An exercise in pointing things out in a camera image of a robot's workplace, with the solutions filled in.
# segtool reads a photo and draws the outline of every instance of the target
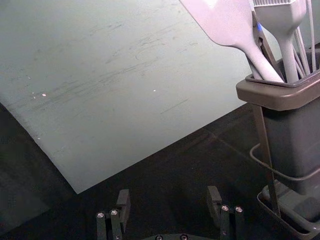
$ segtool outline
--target white spatula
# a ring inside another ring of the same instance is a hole
[[[180,1],[212,41],[240,49],[264,80],[283,83],[255,43],[248,0]]]

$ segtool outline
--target black table surface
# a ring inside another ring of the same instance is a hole
[[[295,240],[257,202],[266,180],[249,150],[258,142],[245,104],[0,238],[94,240],[96,213],[111,210],[129,189],[125,240],[173,233],[218,239],[206,205],[206,187],[217,186],[225,204],[244,208],[247,239]]]

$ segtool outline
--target screw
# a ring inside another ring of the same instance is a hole
[[[99,212],[97,215],[96,215],[99,219],[102,219],[105,214],[103,212]]]
[[[229,211],[229,208],[226,205],[223,205],[221,208],[222,208],[223,211]]]
[[[118,215],[118,210],[115,210],[115,209],[112,210],[112,211],[111,211],[111,215],[112,215],[112,216]]]
[[[182,234],[182,235],[180,236],[180,239],[181,239],[181,240],[188,240],[188,236],[187,236],[186,234]]]
[[[235,210],[238,212],[238,213],[242,213],[244,210],[241,208],[241,207],[239,207],[239,206],[237,206],[236,208],[235,208]]]

